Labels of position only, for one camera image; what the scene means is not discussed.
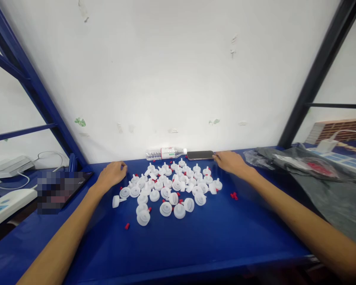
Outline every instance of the white wall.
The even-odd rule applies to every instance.
[[[356,104],[356,20],[314,102]],[[354,118],[356,109],[310,108],[294,142],[305,141],[315,122]]]
[[[20,83],[0,68],[0,134],[44,125],[45,121],[21,87]],[[0,141],[0,161],[19,155],[36,159],[42,151],[56,151],[64,154],[50,130],[31,133],[21,137]],[[54,154],[42,154],[37,168],[57,167],[61,159]],[[68,165],[68,158],[63,161]]]
[[[339,2],[82,4],[87,15],[78,0],[0,0],[96,163],[143,158],[147,148],[168,145],[217,151],[277,144]],[[85,127],[74,123],[78,117]],[[220,123],[208,124],[214,119]]]

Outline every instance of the smartphone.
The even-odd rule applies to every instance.
[[[187,152],[188,160],[208,160],[213,159],[214,152],[212,150],[205,150],[200,152]]]

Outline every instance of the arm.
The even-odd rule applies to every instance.
[[[270,204],[310,251],[342,279],[356,280],[356,243],[305,206],[278,189],[239,154],[217,152],[215,161],[225,171],[248,182]]]
[[[100,173],[73,214],[56,232],[17,284],[62,284],[88,222],[103,195],[127,173],[124,162],[112,162]]]

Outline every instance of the forearm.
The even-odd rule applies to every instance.
[[[301,241],[342,278],[356,279],[356,243],[252,170],[253,186]]]
[[[100,199],[94,185],[17,284],[49,285],[63,282]]]

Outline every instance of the black metal frame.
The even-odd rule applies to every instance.
[[[313,103],[355,19],[356,0],[342,0],[307,75],[278,146],[283,148],[291,147],[294,137],[310,107],[356,108],[356,104]]]

